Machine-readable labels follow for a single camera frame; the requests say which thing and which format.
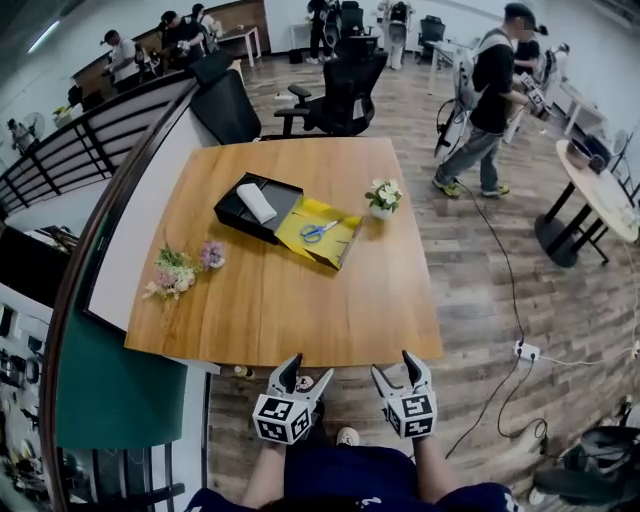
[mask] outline gray pants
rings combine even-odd
[[[462,171],[480,161],[480,185],[483,191],[493,192],[498,188],[496,158],[502,135],[494,135],[479,130],[475,126],[467,143],[438,167],[436,179],[443,185],[451,185]]]

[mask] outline green panel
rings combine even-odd
[[[76,303],[60,359],[58,446],[134,449],[181,437],[187,367],[125,349],[124,338]]]

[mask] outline ceiling light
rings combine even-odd
[[[35,43],[33,43],[33,44],[31,45],[31,48],[29,48],[29,50],[27,51],[27,53],[31,53],[31,52],[33,52],[33,51],[34,51],[38,46],[40,46],[40,45],[44,42],[44,40],[45,40],[47,37],[49,37],[49,35],[51,34],[51,32],[53,32],[53,31],[56,29],[56,27],[58,26],[58,24],[59,24],[59,23],[60,23],[60,20],[58,20],[58,21],[54,21],[54,22],[49,26],[49,28],[48,28],[47,30],[45,30],[45,31],[42,33],[42,35],[41,35],[38,39],[36,39],[36,42],[35,42]]]

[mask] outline white cable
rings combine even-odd
[[[627,352],[633,352],[635,350],[636,331],[638,330],[638,276],[636,274],[635,265],[633,264],[633,258],[631,256],[631,251],[629,251],[629,247],[627,246],[627,244],[623,244],[623,245],[624,245],[625,250],[627,251],[627,256],[629,256],[629,265],[631,266],[631,272],[633,272],[633,281],[634,281],[634,283],[636,285],[636,302],[635,302],[635,305],[633,307],[633,330],[631,331],[631,347],[623,350],[618,355],[615,355],[615,356],[610,357],[608,359],[601,359],[600,361],[590,361],[590,362],[587,362],[587,361],[576,361],[574,363],[565,363],[564,361],[558,361],[557,359],[551,359],[550,357],[544,357],[544,356],[539,356],[538,359],[544,359],[545,361],[549,361],[551,363],[560,364],[562,366],[578,366],[578,365],[594,366],[596,364],[602,364],[602,363],[606,363],[608,361],[611,361],[613,359],[617,359],[618,357],[623,356]]]

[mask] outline scissors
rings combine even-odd
[[[329,231],[333,226],[338,224],[339,221],[334,220],[329,222],[326,226],[316,226],[315,224],[307,224],[300,230],[300,236],[308,244],[317,244],[324,234]]]

